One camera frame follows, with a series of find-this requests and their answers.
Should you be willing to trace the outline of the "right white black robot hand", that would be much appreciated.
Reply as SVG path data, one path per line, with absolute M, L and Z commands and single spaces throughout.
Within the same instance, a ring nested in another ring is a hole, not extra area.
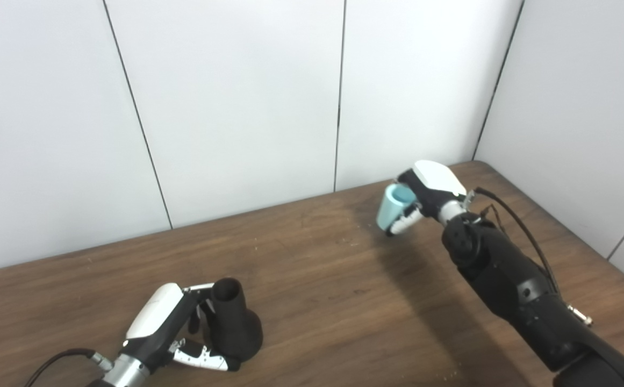
M 398 175 L 385 196 L 395 200 L 399 211 L 381 226 L 388 236 L 404 233 L 423 218 L 432 218 L 442 226 L 466 213 L 467 190 L 446 165 L 417 161 Z

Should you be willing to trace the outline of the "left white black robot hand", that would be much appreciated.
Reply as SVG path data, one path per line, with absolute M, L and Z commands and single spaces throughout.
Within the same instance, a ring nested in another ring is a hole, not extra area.
M 202 317 L 216 315 L 207 306 L 213 286 L 213 283 L 187 288 L 176 283 L 160 286 L 132 321 L 120 355 L 137 360 L 150 374 L 171 362 L 209 370 L 240 370 L 239 360 L 202 343 L 177 338 L 183 326 L 196 327 Z

